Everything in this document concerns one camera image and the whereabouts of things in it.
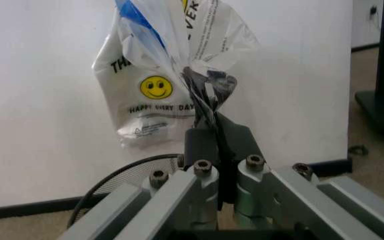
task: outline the black baseboard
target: black baseboard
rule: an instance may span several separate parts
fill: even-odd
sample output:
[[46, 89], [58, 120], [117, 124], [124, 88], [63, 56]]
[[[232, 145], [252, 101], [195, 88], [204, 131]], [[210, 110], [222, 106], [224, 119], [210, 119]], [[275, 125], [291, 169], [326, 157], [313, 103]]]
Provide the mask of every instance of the black baseboard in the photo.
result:
[[[335, 176], [352, 172], [352, 160], [350, 158], [312, 163], [310, 166], [319, 177]], [[91, 201], [88, 202], [89, 207], [96, 205], [106, 195], [107, 193], [94, 196]], [[0, 207], [0, 219], [72, 210], [81, 198], [82, 196], [78, 196]]]
[[309, 164], [318, 177], [331, 177], [344, 173], [352, 173], [352, 158], [324, 161]]
[[358, 52], [358, 51], [362, 51], [362, 50], [367, 50], [367, 49], [374, 49], [374, 48], [378, 48], [379, 47], [379, 43], [372, 43], [372, 44], [368, 44], [368, 45], [364, 45], [364, 46], [356, 46], [356, 47], [353, 47], [350, 51], [352, 53], [354, 52]]
[[[85, 207], [87, 208], [95, 206], [107, 195], [107, 193], [94, 195], [90, 198], [90, 201], [87, 202], [88, 204]], [[0, 219], [72, 210], [81, 200], [81, 198], [82, 196], [78, 196], [12, 206], [3, 206], [0, 207]]]

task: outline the hex socket screw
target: hex socket screw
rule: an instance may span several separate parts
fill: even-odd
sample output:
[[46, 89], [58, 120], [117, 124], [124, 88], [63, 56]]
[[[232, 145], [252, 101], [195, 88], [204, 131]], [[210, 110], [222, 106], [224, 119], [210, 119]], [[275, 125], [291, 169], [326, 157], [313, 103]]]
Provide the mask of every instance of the hex socket screw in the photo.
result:
[[162, 187], [167, 182], [168, 179], [169, 179], [169, 174], [167, 171], [164, 171], [164, 170], [154, 170], [149, 175], [150, 185], [156, 189], [159, 189], [160, 187]]
[[300, 174], [306, 180], [310, 181], [312, 179], [312, 174], [314, 173], [314, 171], [308, 164], [296, 163], [293, 165], [292, 168], [294, 171], [296, 171], [296, 173]]
[[265, 166], [266, 160], [256, 154], [248, 155], [245, 159], [245, 165], [247, 168], [253, 172], [260, 172], [263, 170], [263, 167]]
[[198, 177], [207, 177], [211, 174], [212, 167], [211, 162], [201, 159], [193, 164], [193, 173]]

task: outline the white wall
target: white wall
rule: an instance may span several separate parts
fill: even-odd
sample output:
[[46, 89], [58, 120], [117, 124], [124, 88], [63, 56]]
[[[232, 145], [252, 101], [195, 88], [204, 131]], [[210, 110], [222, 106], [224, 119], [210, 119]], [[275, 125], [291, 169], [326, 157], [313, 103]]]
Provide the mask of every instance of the white wall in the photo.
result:
[[[370, 17], [370, 8], [376, 5], [378, 15]], [[380, 41], [383, 0], [353, 0], [352, 47], [376, 44]]]
[[[262, 44], [223, 112], [272, 167], [347, 156], [352, 2], [227, 0]], [[122, 150], [91, 63], [113, 0], [0, 0], [0, 206], [74, 197], [183, 144]]]

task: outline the floor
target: floor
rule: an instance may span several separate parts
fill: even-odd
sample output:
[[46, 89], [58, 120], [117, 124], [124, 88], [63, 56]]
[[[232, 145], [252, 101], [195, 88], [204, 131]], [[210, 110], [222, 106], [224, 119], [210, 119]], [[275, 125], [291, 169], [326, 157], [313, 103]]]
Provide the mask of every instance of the floor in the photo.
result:
[[[349, 145], [365, 145], [367, 156], [353, 158], [350, 177], [384, 198], [384, 136], [376, 133], [355, 102], [354, 93], [374, 89], [378, 49], [353, 53], [349, 108]], [[218, 216], [220, 228], [232, 228], [232, 206]], [[0, 219], [0, 240], [52, 240], [66, 229], [71, 211]]]

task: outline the white plastic bag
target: white plastic bag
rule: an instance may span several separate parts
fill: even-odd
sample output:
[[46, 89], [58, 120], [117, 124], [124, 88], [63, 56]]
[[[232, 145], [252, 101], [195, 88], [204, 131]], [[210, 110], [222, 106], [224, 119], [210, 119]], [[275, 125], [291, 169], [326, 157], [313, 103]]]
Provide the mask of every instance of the white plastic bag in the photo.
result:
[[120, 140], [139, 147], [182, 141], [195, 119], [185, 68], [204, 77], [227, 71], [238, 54], [259, 44], [219, 0], [116, 3], [111, 33], [92, 68]]

